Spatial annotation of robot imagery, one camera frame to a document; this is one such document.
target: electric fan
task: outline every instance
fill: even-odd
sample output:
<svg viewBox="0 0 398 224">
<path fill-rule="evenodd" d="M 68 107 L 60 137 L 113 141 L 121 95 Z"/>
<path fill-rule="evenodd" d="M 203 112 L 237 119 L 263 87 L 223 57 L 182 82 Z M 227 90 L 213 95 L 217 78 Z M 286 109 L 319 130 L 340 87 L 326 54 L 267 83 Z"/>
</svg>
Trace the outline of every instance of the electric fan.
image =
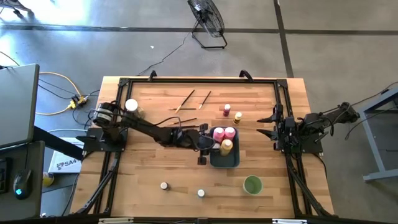
<svg viewBox="0 0 398 224">
<path fill-rule="evenodd" d="M 197 23 L 195 24 L 191 35 L 200 44 L 203 49 L 224 49 L 227 42 L 224 38 L 224 22 L 218 11 L 216 5 L 212 0 L 188 0 L 188 4 L 191 7 L 193 15 L 195 16 Z M 201 25 L 208 34 L 214 38 L 222 37 L 225 45 L 224 46 L 212 46 L 205 47 L 196 37 L 193 35 L 193 31 Z"/>
</svg>

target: computer monitor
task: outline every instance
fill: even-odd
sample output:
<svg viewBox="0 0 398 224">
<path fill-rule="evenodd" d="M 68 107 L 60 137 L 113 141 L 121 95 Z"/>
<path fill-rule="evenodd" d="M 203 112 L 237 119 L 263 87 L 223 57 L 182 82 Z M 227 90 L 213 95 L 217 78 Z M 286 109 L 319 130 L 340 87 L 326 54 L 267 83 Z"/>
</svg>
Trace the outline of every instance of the computer monitor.
<svg viewBox="0 0 398 224">
<path fill-rule="evenodd" d="M 0 70 L 0 149 L 33 138 L 39 65 Z"/>
</svg>

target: pink cup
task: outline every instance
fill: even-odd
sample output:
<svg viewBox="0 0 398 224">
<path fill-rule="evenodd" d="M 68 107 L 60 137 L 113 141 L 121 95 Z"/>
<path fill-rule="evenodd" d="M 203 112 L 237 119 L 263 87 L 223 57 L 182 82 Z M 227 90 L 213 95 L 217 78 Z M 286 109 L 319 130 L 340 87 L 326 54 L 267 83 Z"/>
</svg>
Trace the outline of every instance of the pink cup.
<svg viewBox="0 0 398 224">
<path fill-rule="evenodd" d="M 232 141 L 232 139 L 235 137 L 235 134 L 235 129 L 232 127 L 228 127 L 225 129 L 224 139 L 229 139 Z"/>
<path fill-rule="evenodd" d="M 224 138 L 224 129 L 223 128 L 216 128 L 213 131 L 213 139 L 218 141 L 218 142 L 222 142 Z"/>
</svg>

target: computer mouse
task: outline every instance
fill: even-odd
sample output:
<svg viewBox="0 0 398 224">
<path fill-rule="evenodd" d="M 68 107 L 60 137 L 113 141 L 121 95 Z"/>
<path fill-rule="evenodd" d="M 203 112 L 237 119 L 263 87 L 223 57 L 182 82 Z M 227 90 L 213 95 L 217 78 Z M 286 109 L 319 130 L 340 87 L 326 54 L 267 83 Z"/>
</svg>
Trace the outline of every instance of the computer mouse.
<svg viewBox="0 0 398 224">
<path fill-rule="evenodd" d="M 32 191 L 32 170 L 20 170 L 14 178 L 14 195 L 22 200 L 29 197 Z"/>
</svg>

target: small bottle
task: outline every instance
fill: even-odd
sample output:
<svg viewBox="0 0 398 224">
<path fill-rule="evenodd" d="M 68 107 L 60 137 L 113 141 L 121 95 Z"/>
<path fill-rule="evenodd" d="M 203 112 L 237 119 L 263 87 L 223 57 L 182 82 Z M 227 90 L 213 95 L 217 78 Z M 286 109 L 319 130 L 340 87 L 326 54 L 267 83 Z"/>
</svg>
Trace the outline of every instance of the small bottle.
<svg viewBox="0 0 398 224">
<path fill-rule="evenodd" d="M 224 111 L 223 111 L 223 115 L 224 115 L 224 116 L 228 116 L 230 111 L 231 111 L 231 105 L 225 104 L 225 106 L 224 106 Z"/>
<path fill-rule="evenodd" d="M 232 147 L 233 147 L 232 141 L 229 139 L 225 139 L 223 143 L 221 143 L 220 154 L 222 156 L 228 155 L 229 152 L 231 152 Z"/>
<path fill-rule="evenodd" d="M 235 129 L 232 127 L 228 127 L 225 129 L 224 139 L 233 140 L 235 137 Z"/>
<path fill-rule="evenodd" d="M 205 191 L 202 189 L 198 190 L 198 197 L 204 197 L 205 196 Z"/>
<path fill-rule="evenodd" d="M 144 110 L 138 106 L 138 102 L 135 99 L 127 100 L 125 106 L 127 111 L 133 112 L 138 118 L 145 118 Z"/>
<path fill-rule="evenodd" d="M 169 184 L 166 183 L 166 182 L 163 182 L 163 183 L 160 184 L 160 188 L 162 190 L 168 190 L 169 189 Z"/>
<path fill-rule="evenodd" d="M 43 172 L 43 186 L 50 187 L 54 182 L 54 175 L 48 172 Z"/>
<path fill-rule="evenodd" d="M 242 113 L 241 112 L 237 112 L 235 114 L 234 123 L 238 124 L 241 121 L 241 119 L 242 119 Z"/>
<path fill-rule="evenodd" d="M 224 129 L 223 128 L 216 128 L 213 132 L 213 139 L 222 142 L 224 138 Z"/>
</svg>

